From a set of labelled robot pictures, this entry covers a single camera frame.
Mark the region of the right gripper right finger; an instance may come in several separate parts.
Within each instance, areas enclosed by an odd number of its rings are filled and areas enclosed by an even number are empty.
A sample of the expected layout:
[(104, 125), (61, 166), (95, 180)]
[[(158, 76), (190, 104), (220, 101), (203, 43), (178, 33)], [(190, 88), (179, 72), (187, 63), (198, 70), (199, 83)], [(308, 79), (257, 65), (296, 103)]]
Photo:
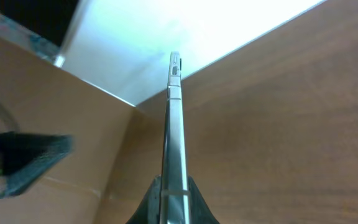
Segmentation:
[(191, 224), (219, 224), (192, 177), (188, 177)]

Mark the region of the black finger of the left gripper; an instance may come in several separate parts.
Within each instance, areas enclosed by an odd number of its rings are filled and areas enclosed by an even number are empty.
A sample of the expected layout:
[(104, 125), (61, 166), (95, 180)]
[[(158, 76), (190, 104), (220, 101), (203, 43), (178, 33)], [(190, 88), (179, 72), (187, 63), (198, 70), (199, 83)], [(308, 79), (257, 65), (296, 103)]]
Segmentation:
[(23, 194), (72, 149), (69, 135), (0, 133), (0, 177), (6, 179), (0, 200)]

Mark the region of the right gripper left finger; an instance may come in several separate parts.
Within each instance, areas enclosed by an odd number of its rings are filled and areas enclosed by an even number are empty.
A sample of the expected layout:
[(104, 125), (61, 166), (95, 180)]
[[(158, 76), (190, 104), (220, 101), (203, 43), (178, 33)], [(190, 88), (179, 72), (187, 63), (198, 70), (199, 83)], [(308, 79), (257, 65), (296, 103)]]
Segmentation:
[(127, 224), (159, 224), (161, 176), (156, 176)]

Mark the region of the black smartphone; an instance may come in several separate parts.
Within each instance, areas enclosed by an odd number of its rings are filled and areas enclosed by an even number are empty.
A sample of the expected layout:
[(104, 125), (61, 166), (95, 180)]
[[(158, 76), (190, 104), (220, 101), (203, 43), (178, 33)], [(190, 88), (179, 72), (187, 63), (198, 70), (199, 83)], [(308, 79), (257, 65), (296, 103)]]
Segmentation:
[(181, 93), (181, 57), (170, 55), (160, 193), (160, 223), (190, 223)]

